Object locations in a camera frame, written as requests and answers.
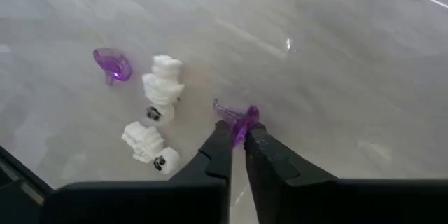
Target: small part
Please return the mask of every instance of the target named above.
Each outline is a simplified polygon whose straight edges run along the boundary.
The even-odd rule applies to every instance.
[[[154,56],[153,61],[152,73],[141,77],[145,95],[150,100],[146,116],[156,125],[164,125],[173,120],[173,105],[185,88],[178,81],[182,62],[168,55]]]
[[[126,126],[121,138],[134,150],[132,157],[145,163],[157,157],[164,147],[164,139],[156,128],[146,128],[140,122]]]
[[[213,108],[232,129],[233,146],[246,140],[246,133],[260,122],[260,112],[256,106],[250,106],[246,112],[241,112],[225,108],[219,104],[217,99],[214,99]]]
[[[132,67],[125,55],[117,49],[98,48],[93,51],[93,58],[106,75],[106,84],[112,86],[114,80],[128,81]]]
[[[163,174],[170,174],[179,166],[181,156],[171,147],[164,148],[154,159],[154,167]]]

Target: robotic claw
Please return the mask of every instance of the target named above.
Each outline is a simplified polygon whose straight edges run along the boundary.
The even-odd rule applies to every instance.
[[[446,180],[337,178],[260,123],[244,148],[260,223],[446,222]],[[232,136],[219,121],[170,180],[67,185],[45,200],[41,223],[228,223],[231,172]]]

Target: white plastic piece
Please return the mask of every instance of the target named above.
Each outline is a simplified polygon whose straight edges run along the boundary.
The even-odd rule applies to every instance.
[[[154,167],[163,174],[170,174],[179,166],[181,156],[171,147],[160,151],[154,159]]]
[[[155,127],[146,128],[140,122],[126,126],[121,138],[134,150],[132,157],[145,163],[154,160],[165,142]]]
[[[156,110],[148,117],[155,125],[164,125],[173,120],[173,104],[185,88],[178,81],[182,62],[168,55],[154,56],[153,61],[153,72],[144,74],[141,79],[145,95],[150,100],[149,108]]]

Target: white surface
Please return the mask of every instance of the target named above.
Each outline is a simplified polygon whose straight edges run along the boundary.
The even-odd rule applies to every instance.
[[[185,90],[159,129],[181,166],[213,130],[213,98],[260,108],[269,131],[341,177],[448,176],[448,0],[0,0],[1,145],[53,187],[168,179],[132,158],[152,56]],[[92,51],[134,66],[104,84]],[[256,222],[234,151],[234,223]]]

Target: purple plastic part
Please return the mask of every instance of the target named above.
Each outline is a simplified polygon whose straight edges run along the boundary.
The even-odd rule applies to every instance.
[[[93,51],[93,57],[106,74],[107,85],[112,85],[114,80],[128,81],[131,78],[131,64],[119,50],[98,48]]]
[[[221,106],[217,99],[213,101],[213,108],[218,115],[230,126],[234,137],[233,146],[246,140],[246,133],[260,121],[260,112],[256,106],[250,106],[247,111],[239,112]]]

